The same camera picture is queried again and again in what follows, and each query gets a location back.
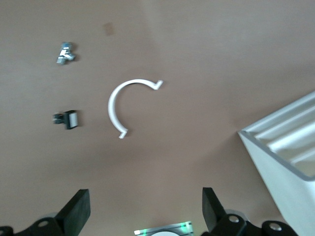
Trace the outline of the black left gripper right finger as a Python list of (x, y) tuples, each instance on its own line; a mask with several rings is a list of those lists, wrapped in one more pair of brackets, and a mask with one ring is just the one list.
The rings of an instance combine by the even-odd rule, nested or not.
[(202, 213), (210, 236), (243, 236), (246, 222), (237, 214), (228, 214), (211, 187), (202, 189)]

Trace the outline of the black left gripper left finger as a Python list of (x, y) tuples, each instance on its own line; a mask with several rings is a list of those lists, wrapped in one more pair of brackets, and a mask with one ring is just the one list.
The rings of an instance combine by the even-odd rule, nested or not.
[(54, 217), (37, 220), (17, 236), (77, 236), (91, 214), (90, 192), (80, 189)]

